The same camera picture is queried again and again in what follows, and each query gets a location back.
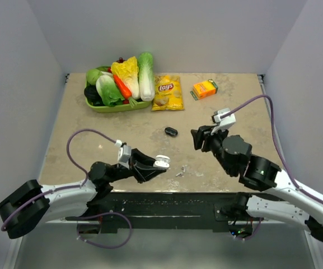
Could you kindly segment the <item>white earbud charging case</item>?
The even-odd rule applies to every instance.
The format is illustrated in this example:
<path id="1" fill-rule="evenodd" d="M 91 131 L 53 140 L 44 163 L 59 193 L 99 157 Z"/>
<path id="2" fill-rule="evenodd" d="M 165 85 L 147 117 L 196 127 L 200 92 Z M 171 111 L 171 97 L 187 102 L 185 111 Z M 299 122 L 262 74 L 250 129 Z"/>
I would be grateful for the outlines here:
<path id="1" fill-rule="evenodd" d="M 153 166 L 156 168 L 168 169 L 170 167 L 171 159 L 165 155 L 157 155 Z"/>

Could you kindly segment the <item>black earbud charging case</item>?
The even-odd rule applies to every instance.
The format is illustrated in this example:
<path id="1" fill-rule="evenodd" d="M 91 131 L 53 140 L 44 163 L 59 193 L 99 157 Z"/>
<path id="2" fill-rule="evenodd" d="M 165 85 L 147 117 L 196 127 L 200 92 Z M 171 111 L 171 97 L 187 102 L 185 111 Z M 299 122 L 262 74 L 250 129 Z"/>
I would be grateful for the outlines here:
<path id="1" fill-rule="evenodd" d="M 172 127 L 166 127 L 164 131 L 170 137 L 177 137 L 179 134 L 178 131 Z"/>

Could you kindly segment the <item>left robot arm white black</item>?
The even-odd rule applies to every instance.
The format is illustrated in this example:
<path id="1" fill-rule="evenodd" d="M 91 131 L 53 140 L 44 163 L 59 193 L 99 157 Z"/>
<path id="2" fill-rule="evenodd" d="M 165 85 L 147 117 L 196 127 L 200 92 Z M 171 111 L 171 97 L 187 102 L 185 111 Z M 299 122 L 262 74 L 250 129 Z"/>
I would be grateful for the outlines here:
<path id="1" fill-rule="evenodd" d="M 98 213 L 93 201 L 107 196 L 113 190 L 113 182 L 133 177 L 138 183 L 145 183 L 166 172 L 170 162 L 165 155 L 149 157 L 124 146 L 116 164 L 93 163 L 86 180 L 60 185 L 29 180 L 0 202 L 1 229 L 10 239 L 17 239 L 48 221 L 64 217 L 92 220 Z"/>

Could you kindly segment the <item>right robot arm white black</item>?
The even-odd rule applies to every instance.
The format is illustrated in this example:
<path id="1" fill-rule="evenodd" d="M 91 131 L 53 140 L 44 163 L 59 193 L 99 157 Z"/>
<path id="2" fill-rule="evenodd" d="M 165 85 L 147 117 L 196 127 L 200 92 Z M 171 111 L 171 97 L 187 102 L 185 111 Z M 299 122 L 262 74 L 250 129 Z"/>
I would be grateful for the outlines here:
<path id="1" fill-rule="evenodd" d="M 266 200 L 254 194 L 238 192 L 221 213 L 234 220 L 273 219 L 297 225 L 323 242 L 323 195 L 300 184 L 295 187 L 289 175 L 270 160 L 254 155 L 252 146 L 228 131 L 212 133 L 211 126 L 191 130 L 194 148 L 211 152 L 223 170 L 254 191 L 277 198 Z"/>

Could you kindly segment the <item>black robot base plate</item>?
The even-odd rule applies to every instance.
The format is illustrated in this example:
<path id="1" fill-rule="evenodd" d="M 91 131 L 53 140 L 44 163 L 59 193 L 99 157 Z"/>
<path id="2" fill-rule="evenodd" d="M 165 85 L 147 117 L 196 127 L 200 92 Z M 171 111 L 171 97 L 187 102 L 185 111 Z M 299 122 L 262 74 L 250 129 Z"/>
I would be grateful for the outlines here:
<path id="1" fill-rule="evenodd" d="M 226 233 L 232 223 L 257 222 L 245 206 L 236 205 L 237 198 L 238 193 L 222 192 L 111 192 L 88 202 L 83 217 L 101 220 L 104 233 L 128 227 Z"/>

